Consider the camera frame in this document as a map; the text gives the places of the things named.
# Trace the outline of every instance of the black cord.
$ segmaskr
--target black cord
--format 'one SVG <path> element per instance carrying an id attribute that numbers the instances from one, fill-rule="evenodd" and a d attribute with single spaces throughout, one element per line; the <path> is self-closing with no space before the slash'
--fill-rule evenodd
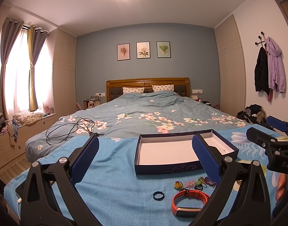
<path id="1" fill-rule="evenodd" d="M 75 133 L 79 128 L 84 129 L 89 135 L 94 134 L 94 133 L 92 132 L 92 128 L 95 126 L 95 122 L 94 122 L 93 120 L 89 119 L 89 118 L 81 118 L 81 117 L 79 117 L 79 118 L 80 118 L 80 119 L 79 119 L 77 122 L 75 122 L 75 123 L 64 123 L 64 124 L 53 125 L 52 127 L 56 127 L 56 128 L 53 129 L 52 131 L 50 131 L 49 133 L 48 133 L 48 131 L 49 131 L 52 127 L 48 128 L 48 130 L 46 131 L 46 142 L 47 142 L 47 144 L 49 144 L 49 145 L 52 146 L 53 144 L 49 143 L 48 140 L 64 137 L 64 139 L 63 139 L 62 141 L 60 141 L 60 142 L 58 142 L 58 143 L 55 143 L 55 144 L 59 144 L 59 143 L 65 141 L 72 133 Z M 64 135 L 60 135 L 60 136 L 57 136 L 57 137 L 50 137 L 50 136 L 49 136 L 51 133 L 53 133 L 54 131 L 56 131 L 58 128 L 63 127 L 63 126 L 66 126 L 66 125 L 73 125 L 72 128 L 71 128 L 71 130 L 69 131 L 69 133 L 66 133 L 66 134 L 64 134 Z"/>

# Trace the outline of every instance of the wooden headboard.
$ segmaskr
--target wooden headboard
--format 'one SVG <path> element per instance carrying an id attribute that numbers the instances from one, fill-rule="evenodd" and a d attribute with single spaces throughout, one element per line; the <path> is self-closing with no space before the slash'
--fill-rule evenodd
<path id="1" fill-rule="evenodd" d="M 145 87 L 144 92 L 153 92 L 152 85 L 174 85 L 174 91 L 183 96 L 190 97 L 189 78 L 141 78 L 106 81 L 106 99 L 111 101 L 123 94 L 123 87 Z"/>

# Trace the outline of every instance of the blue gripper pad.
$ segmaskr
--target blue gripper pad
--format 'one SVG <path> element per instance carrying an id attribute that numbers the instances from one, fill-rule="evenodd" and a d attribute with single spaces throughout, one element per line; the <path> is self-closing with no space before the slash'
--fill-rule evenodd
<path id="1" fill-rule="evenodd" d="M 288 132 L 288 127 L 284 121 L 281 121 L 281 120 L 279 120 L 275 117 L 272 117 L 272 116 L 268 116 L 266 118 L 266 122 L 271 127 L 274 127 L 283 133 Z"/>
<path id="2" fill-rule="evenodd" d="M 198 135 L 194 135 L 192 138 L 192 148 L 210 180 L 219 185 L 221 182 L 220 165 Z"/>
<path id="3" fill-rule="evenodd" d="M 83 152 L 76 159 L 75 163 L 71 167 L 71 178 L 70 181 L 73 185 L 80 182 L 86 171 L 89 169 L 94 157 L 99 150 L 99 139 L 95 137 L 90 140 Z"/>

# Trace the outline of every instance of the dark blue box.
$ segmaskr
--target dark blue box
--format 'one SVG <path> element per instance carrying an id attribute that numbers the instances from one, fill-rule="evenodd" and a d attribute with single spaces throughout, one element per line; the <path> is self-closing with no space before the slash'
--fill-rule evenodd
<path id="1" fill-rule="evenodd" d="M 166 174 L 202 169 L 192 148 L 192 137 L 195 134 L 200 134 L 208 145 L 217 147 L 221 154 L 237 158 L 239 150 L 212 129 L 185 133 L 141 134 L 135 155 L 136 174 Z"/>

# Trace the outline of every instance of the wall-mounted coat rack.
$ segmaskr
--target wall-mounted coat rack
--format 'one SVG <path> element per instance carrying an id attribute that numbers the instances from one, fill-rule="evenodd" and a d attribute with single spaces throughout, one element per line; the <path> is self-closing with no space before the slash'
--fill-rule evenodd
<path id="1" fill-rule="evenodd" d="M 263 47 L 263 44 L 262 44 L 262 43 L 265 42 L 265 41 L 261 39 L 261 36 L 258 36 L 258 38 L 260 39 L 260 42 L 255 42 L 255 45 L 258 45 L 258 44 L 261 43 L 261 45 L 262 45 L 262 47 Z"/>

